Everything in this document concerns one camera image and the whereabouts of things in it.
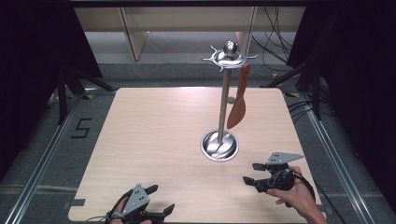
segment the wooden spatula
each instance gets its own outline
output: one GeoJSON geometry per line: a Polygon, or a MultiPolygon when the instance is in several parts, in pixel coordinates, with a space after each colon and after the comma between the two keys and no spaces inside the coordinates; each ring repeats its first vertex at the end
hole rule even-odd
{"type": "Polygon", "coordinates": [[[236,100],[231,109],[230,116],[227,120],[227,129],[233,128],[237,125],[245,116],[247,111],[244,94],[245,89],[248,85],[248,73],[250,72],[250,64],[245,63],[241,68],[241,76],[239,78],[238,90],[236,91],[236,100]]]}

